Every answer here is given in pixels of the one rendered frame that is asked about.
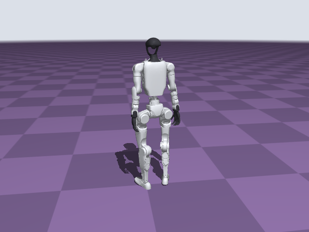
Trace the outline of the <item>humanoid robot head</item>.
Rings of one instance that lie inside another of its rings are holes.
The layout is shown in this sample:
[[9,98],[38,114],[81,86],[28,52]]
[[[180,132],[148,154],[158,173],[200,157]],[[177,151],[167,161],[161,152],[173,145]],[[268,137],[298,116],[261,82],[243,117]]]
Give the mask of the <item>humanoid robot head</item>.
[[[159,46],[161,46],[161,42],[157,38],[150,38],[146,41],[145,45],[146,45],[147,54],[150,56],[150,59],[148,61],[161,62],[157,57],[157,51],[158,51]],[[153,55],[149,53],[148,47],[151,47],[152,49],[156,49]]]

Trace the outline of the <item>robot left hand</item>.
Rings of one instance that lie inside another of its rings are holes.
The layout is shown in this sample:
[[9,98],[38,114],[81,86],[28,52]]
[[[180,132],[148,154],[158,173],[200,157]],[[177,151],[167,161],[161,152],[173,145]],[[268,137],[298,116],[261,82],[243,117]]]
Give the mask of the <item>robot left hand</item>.
[[136,129],[136,117],[137,117],[137,111],[133,111],[133,115],[131,115],[132,117],[132,125],[133,125],[133,129],[136,132],[139,132],[138,129]]

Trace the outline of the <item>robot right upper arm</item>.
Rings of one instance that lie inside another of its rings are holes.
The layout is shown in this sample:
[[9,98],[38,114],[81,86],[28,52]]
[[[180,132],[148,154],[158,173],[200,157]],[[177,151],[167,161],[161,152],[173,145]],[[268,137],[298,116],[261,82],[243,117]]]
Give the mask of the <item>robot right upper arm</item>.
[[167,64],[167,76],[168,76],[168,81],[169,81],[169,84],[167,84],[168,90],[169,91],[176,90],[175,72],[174,72],[175,66],[173,63],[170,63],[170,62],[166,62],[166,64]]

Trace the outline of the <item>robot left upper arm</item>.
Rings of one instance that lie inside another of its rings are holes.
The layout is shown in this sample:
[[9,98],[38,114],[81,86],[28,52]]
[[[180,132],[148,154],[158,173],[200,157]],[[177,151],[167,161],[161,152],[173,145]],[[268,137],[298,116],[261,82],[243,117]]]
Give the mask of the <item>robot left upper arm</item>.
[[137,94],[140,94],[142,92],[141,89],[141,71],[143,70],[144,63],[137,63],[133,66],[133,82],[134,86],[136,88]]

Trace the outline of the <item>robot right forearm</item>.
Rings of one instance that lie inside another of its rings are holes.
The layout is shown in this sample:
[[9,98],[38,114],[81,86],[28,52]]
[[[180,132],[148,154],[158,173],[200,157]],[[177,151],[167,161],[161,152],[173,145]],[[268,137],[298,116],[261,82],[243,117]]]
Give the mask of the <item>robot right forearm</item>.
[[[176,87],[176,84],[175,84],[175,87]],[[179,105],[177,94],[178,94],[177,87],[176,87],[176,90],[170,92],[172,109],[174,109],[174,110],[176,110],[176,106]]]

